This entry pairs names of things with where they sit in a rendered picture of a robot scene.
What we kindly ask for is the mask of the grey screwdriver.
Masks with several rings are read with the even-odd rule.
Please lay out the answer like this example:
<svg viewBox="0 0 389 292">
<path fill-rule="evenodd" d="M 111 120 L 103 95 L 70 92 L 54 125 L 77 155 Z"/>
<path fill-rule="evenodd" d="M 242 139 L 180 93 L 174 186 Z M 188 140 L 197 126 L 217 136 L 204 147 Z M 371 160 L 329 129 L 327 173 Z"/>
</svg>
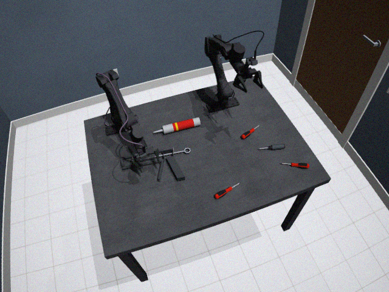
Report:
<svg viewBox="0 0 389 292">
<path fill-rule="evenodd" d="M 278 150 L 278 149 L 284 149 L 285 148 L 285 144 L 276 144 L 276 145 L 271 145 L 269 147 L 266 147 L 270 150 Z"/>
</svg>

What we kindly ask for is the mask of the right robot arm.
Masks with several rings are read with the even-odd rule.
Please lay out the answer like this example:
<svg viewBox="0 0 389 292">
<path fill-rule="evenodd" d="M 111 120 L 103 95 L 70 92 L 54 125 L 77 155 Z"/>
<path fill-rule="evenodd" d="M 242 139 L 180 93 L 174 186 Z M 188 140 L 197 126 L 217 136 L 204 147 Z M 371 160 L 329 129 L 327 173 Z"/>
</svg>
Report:
<svg viewBox="0 0 389 292">
<path fill-rule="evenodd" d="M 121 130 L 121 133 L 131 130 L 132 133 L 130 132 L 129 135 L 132 141 L 140 142 L 139 140 L 143 138 L 145 131 L 141 126 L 139 126 L 140 120 L 137 115 L 134 115 L 134 113 L 131 112 L 122 97 L 117 83 L 117 80 L 119 79 L 118 73 L 111 69 L 110 71 L 107 71 L 103 74 L 105 74 L 105 76 L 107 76 L 111 82 L 103 75 L 96 76 L 96 80 L 99 87 L 103 88 L 106 93 L 110 106 L 111 120 L 114 123 L 113 125 L 105 127 L 106 135 L 109 136 L 112 134 L 120 133 L 120 128 L 127 120 L 127 116 L 125 114 L 126 111 L 129 119 Z"/>
</svg>

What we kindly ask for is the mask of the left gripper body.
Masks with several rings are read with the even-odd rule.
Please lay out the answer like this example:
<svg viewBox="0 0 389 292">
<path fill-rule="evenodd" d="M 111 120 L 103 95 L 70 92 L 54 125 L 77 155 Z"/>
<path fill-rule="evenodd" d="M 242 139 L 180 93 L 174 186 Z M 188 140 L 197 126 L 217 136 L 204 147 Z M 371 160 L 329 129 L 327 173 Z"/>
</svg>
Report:
<svg viewBox="0 0 389 292">
<path fill-rule="evenodd" d="M 249 58 L 246 58 L 246 59 L 249 59 L 249 61 L 254 61 L 254 60 L 256 60 L 256 58 L 252 58 L 252 57 L 249 57 Z M 254 78 L 255 78 L 257 72 L 259 72 L 259 71 L 256 71 L 255 68 L 252 69 L 251 67 L 249 67 L 249 64 L 245 64 L 245 65 L 244 65 L 243 62 L 242 62 L 241 64 L 240 64 L 240 63 L 237 63 L 237 64 L 234 66 L 234 70 L 235 70 L 236 73 L 237 73 L 237 75 L 236 75 L 236 77 L 235 77 L 235 79 L 234 79 L 234 82 L 235 82 L 235 80 L 236 80 L 236 78 L 237 78 L 238 76 L 242 76 L 243 81 L 245 82 L 247 78 L 252 78 L 253 75 L 254 75 Z M 234 82 L 233 82 L 233 84 L 234 84 Z"/>
</svg>

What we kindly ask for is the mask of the white sealant cartridge with red and yellow stripes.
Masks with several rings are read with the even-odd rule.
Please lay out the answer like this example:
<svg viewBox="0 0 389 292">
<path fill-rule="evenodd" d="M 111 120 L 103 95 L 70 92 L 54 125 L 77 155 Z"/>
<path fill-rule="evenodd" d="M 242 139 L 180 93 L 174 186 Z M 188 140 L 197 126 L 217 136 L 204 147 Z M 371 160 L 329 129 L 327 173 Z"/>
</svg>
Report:
<svg viewBox="0 0 389 292">
<path fill-rule="evenodd" d="M 193 128 L 193 127 L 200 126 L 200 125 L 201 125 L 200 119 L 197 117 L 194 119 L 188 119 L 188 120 L 183 120 L 180 122 L 164 125 L 164 126 L 162 126 L 163 129 L 155 131 L 154 133 L 164 132 L 164 134 L 168 134 L 168 133 L 172 133 L 175 131 L 180 131 L 180 130 L 184 130 L 187 128 Z"/>
</svg>

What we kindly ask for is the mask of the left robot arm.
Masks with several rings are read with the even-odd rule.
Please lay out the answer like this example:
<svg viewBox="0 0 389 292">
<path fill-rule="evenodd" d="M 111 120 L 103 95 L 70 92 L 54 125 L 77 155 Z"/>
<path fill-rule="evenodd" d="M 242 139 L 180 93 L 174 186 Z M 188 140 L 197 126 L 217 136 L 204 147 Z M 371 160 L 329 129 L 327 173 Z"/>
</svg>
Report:
<svg viewBox="0 0 389 292">
<path fill-rule="evenodd" d="M 218 101 L 207 104 L 207 108 L 210 113 L 239 105 L 239 101 L 236 99 L 236 97 L 232 97 L 233 89 L 231 89 L 231 86 L 229 86 L 229 83 L 225 77 L 221 61 L 221 54 L 225 60 L 229 60 L 230 64 L 234 68 L 237 63 L 241 64 L 243 62 L 242 59 L 246 48 L 241 45 L 240 42 L 224 43 L 225 41 L 222 40 L 224 41 L 222 42 L 221 39 L 221 34 L 215 35 L 215 37 L 208 36 L 205 38 L 205 54 L 207 57 L 209 57 L 213 65 L 218 91 L 216 94 Z"/>
</svg>

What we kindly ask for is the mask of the red and black screwdriver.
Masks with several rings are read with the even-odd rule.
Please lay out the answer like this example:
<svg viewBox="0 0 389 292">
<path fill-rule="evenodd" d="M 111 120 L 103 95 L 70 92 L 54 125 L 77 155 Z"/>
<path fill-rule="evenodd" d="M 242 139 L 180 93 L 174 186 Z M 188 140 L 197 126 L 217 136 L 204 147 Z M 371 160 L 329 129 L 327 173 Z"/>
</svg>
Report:
<svg viewBox="0 0 389 292">
<path fill-rule="evenodd" d="M 280 163 L 280 164 L 287 164 L 287 163 Z M 302 169 L 308 169 L 309 168 L 309 164 L 307 164 L 307 163 L 291 163 L 291 164 L 287 164 L 287 165 L 291 165 L 292 167 L 293 166 L 299 167 L 299 168 L 302 168 Z"/>
<path fill-rule="evenodd" d="M 258 125 L 257 127 L 259 127 L 259 126 L 260 126 L 260 125 Z M 247 138 L 252 132 L 255 131 L 255 129 L 256 129 L 257 127 L 252 128 L 250 131 L 245 132 L 245 133 L 241 136 L 241 138 L 243 138 L 243 139 Z"/>
<path fill-rule="evenodd" d="M 239 182 L 238 184 L 240 184 L 240 183 L 241 182 Z M 233 187 L 237 186 L 238 184 L 234 185 Z M 218 192 L 217 194 L 215 194 L 215 198 L 218 199 L 218 198 L 223 197 L 227 192 L 231 191 L 233 187 L 229 187 L 228 189 L 225 189 L 225 190 Z"/>
</svg>

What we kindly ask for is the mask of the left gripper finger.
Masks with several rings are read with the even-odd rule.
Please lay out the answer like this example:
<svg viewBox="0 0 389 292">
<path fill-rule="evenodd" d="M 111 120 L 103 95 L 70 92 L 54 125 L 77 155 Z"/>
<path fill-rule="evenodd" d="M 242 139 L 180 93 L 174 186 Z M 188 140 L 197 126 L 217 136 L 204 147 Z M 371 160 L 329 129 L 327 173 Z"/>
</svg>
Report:
<svg viewBox="0 0 389 292">
<path fill-rule="evenodd" d="M 244 88 L 242 88 L 242 87 L 239 85 L 240 83 L 242 84 L 242 86 L 243 86 Z M 247 88 L 246 88 L 246 86 L 245 86 L 245 84 L 244 84 L 244 81 L 243 81 L 242 76 L 238 76 L 237 79 L 235 80 L 235 82 L 234 82 L 233 85 L 234 85 L 234 87 L 241 89 L 241 90 L 244 91 L 245 93 L 247 92 Z"/>
<path fill-rule="evenodd" d="M 260 83 L 258 82 L 258 78 L 260 80 Z M 261 71 L 257 72 L 253 82 L 255 82 L 261 89 L 263 88 L 263 82 L 262 82 L 262 77 L 261 77 Z"/>
</svg>

